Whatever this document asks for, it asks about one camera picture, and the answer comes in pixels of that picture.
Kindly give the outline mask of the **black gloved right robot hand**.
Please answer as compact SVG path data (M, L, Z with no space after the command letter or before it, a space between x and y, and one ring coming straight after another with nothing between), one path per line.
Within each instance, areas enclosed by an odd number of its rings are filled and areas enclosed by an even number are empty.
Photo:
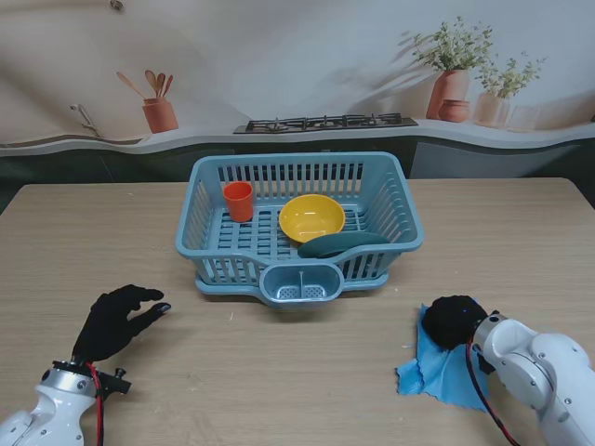
M431 341L441 349L466 344L487 312L468 295L442 296L434 300L421 320Z

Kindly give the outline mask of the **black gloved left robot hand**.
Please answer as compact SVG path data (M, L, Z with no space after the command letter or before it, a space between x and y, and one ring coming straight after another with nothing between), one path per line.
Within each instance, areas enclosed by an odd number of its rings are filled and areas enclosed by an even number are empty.
M163 298L160 290L134 284L102 294L91 306L76 339L72 361L105 361L120 352L171 309Z

